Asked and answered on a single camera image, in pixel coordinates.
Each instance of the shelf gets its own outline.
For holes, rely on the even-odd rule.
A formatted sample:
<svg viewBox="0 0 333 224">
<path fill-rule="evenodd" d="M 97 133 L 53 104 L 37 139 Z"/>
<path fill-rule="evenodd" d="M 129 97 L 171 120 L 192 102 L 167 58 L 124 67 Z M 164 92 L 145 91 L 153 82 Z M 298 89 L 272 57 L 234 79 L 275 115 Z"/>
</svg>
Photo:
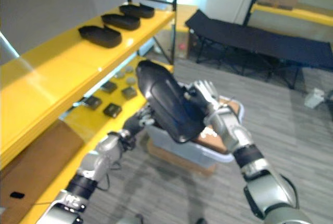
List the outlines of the shelf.
<svg viewBox="0 0 333 224">
<path fill-rule="evenodd" d="M 129 65 L 136 67 L 136 64 L 142 59 L 143 58 L 141 57 L 134 58 L 134 60 L 131 61 Z M 171 65 L 165 65 L 165 67 L 169 71 L 172 71 L 173 67 Z M 108 94 L 101 90 L 98 90 L 94 93 L 95 96 L 101 98 L 101 100 L 103 101 L 102 105 L 100 105 L 95 111 L 92 111 L 84 106 L 79 106 L 72 110 L 69 115 L 64 119 L 64 121 L 68 125 L 70 125 L 74 129 L 74 131 L 80 131 L 80 129 L 84 127 L 89 128 L 92 131 L 92 133 L 90 133 L 89 135 L 93 135 L 93 137 L 89 139 L 87 135 L 83 134 L 83 139 L 87 141 L 87 143 L 76 154 L 76 156 L 71 159 L 68 165 L 55 178 L 52 184 L 49 185 L 49 187 L 40 196 L 36 203 L 49 203 L 53 201 L 58 192 L 67 186 L 69 180 L 73 177 L 76 169 L 80 165 L 80 162 L 84 155 L 90 150 L 94 149 L 94 147 L 106 135 L 106 133 L 112 130 L 120 130 L 126 119 L 133 115 L 146 103 L 146 99 L 138 91 L 137 85 L 135 85 L 134 87 L 137 89 L 138 95 L 131 100 L 125 100 L 120 93 L 121 89 L 128 86 L 126 85 L 125 78 L 116 79 L 114 81 L 117 83 L 118 89 L 113 93 Z M 111 102 L 118 104 L 122 107 L 122 112 L 115 119 L 106 117 L 102 113 L 103 109 Z M 36 221 L 40 218 L 40 216 L 43 214 L 43 212 L 45 212 L 47 208 L 48 204 L 33 206 L 23 218 L 21 224 L 36 223 Z"/>
<path fill-rule="evenodd" d="M 96 17 L 1 66 L 1 168 L 173 18 L 174 12 L 156 10 L 137 30 L 114 28 L 122 43 L 108 49 L 83 40 L 77 31 L 102 26 Z"/>
<path fill-rule="evenodd" d="M 268 6 L 252 5 L 251 13 L 255 11 L 270 12 L 272 14 L 284 15 L 302 20 L 312 21 L 319 24 L 325 24 L 333 27 L 333 11 L 323 8 L 317 8 L 306 4 L 297 4 L 293 10 L 286 10 Z"/>
</svg>

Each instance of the black arm joint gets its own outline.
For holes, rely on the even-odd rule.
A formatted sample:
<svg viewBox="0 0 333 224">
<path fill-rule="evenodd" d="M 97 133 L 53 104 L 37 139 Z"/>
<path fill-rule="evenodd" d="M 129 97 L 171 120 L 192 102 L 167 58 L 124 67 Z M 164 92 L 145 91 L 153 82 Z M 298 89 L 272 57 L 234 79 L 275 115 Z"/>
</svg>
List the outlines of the black arm joint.
<svg viewBox="0 0 333 224">
<path fill-rule="evenodd" d="M 85 178 L 84 176 L 75 175 L 67 185 L 66 191 L 89 200 L 97 184 L 97 181 Z"/>
<path fill-rule="evenodd" d="M 133 150 L 135 148 L 136 139 L 135 137 L 123 138 L 118 132 L 109 132 L 108 135 L 114 135 L 118 137 L 119 143 L 121 144 L 123 151 Z"/>
<path fill-rule="evenodd" d="M 234 157 L 240 168 L 256 160 L 264 158 L 260 150 L 254 145 L 242 147 L 234 152 Z"/>
</svg>

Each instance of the cable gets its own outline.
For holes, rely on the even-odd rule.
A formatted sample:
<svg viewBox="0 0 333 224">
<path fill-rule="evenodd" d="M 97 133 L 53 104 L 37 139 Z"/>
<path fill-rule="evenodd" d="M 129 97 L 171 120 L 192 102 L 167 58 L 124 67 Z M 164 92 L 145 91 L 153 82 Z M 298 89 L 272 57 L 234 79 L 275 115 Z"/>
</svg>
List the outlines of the cable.
<svg viewBox="0 0 333 224">
<path fill-rule="evenodd" d="M 106 189 L 100 188 L 99 186 L 97 186 L 96 188 L 99 189 L 99 190 L 101 190 L 101 191 L 109 191 L 109 189 L 110 189 L 110 177 L 109 177 L 109 174 L 106 174 L 106 181 L 108 183 L 108 186 L 107 186 Z"/>
<path fill-rule="evenodd" d="M 300 202 L 299 202 L 299 199 L 298 199 L 298 192 L 297 192 L 297 189 L 296 189 L 296 186 L 292 183 L 291 180 L 289 180 L 287 177 L 285 177 L 284 175 L 281 175 L 283 179 L 286 180 L 287 183 L 289 183 L 289 185 L 292 187 L 294 193 L 295 193 L 295 198 L 296 198 L 296 208 L 297 209 L 300 209 Z"/>
<path fill-rule="evenodd" d="M 119 162 L 115 162 L 114 165 L 116 165 L 116 167 L 112 167 L 112 168 L 110 168 L 110 170 L 120 170 L 121 169 L 121 164 Z M 111 185 L 109 174 L 106 174 L 106 181 L 107 181 L 107 184 L 108 184 L 106 189 L 100 188 L 99 186 L 97 186 L 96 188 L 101 190 L 101 191 L 109 191 L 110 185 Z"/>
</svg>

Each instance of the small gray object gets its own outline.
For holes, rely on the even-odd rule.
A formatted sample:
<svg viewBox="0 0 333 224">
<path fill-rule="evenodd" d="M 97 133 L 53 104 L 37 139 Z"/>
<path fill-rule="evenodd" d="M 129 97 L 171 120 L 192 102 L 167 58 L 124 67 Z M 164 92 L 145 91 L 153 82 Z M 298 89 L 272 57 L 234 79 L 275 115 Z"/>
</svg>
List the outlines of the small gray object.
<svg viewBox="0 0 333 224">
<path fill-rule="evenodd" d="M 129 65 L 129 66 L 127 66 L 126 68 L 125 68 L 125 72 L 126 73 L 132 73 L 134 71 L 134 68 L 133 68 L 133 66 L 131 66 L 131 65 Z"/>
<path fill-rule="evenodd" d="M 127 100 L 134 98 L 137 95 L 135 88 L 133 88 L 132 86 L 121 90 L 121 93 Z"/>
<path fill-rule="evenodd" d="M 136 83 L 135 77 L 128 77 L 126 79 L 126 83 L 128 83 L 129 85 L 134 85 Z"/>
<path fill-rule="evenodd" d="M 0 215 L 2 215 L 2 213 L 6 210 L 5 207 L 0 207 Z"/>
<path fill-rule="evenodd" d="M 88 98 L 85 98 L 82 101 L 82 105 L 87 106 L 88 108 L 90 108 L 92 110 L 96 110 L 97 107 L 99 107 L 101 104 L 102 104 L 102 100 L 93 95 L 91 95 Z"/>
<path fill-rule="evenodd" d="M 119 72 L 116 73 L 115 77 L 116 78 L 123 78 L 123 77 L 125 77 L 125 74 L 122 71 L 119 71 Z"/>
</svg>

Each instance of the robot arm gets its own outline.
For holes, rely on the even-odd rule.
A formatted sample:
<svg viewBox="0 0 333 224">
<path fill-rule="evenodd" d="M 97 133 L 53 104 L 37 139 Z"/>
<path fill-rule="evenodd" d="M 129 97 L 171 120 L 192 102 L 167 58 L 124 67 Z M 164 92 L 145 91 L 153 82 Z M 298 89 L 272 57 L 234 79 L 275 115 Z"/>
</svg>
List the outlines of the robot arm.
<svg viewBox="0 0 333 224">
<path fill-rule="evenodd" d="M 89 198 L 109 169 L 126 150 L 135 147 L 135 135 L 150 120 L 150 108 L 146 106 L 127 119 L 123 128 L 110 132 L 81 161 L 74 177 L 61 190 L 37 224 L 79 224 L 83 223 L 80 212 L 84 212 Z"/>
<path fill-rule="evenodd" d="M 265 224 L 312 223 L 299 210 L 293 184 L 265 159 L 232 108 L 218 102 L 219 96 L 213 84 L 194 82 L 187 98 L 195 98 L 205 110 L 205 124 L 213 126 L 228 152 L 234 155 L 247 183 L 244 193 L 252 212 L 264 219 Z"/>
</svg>

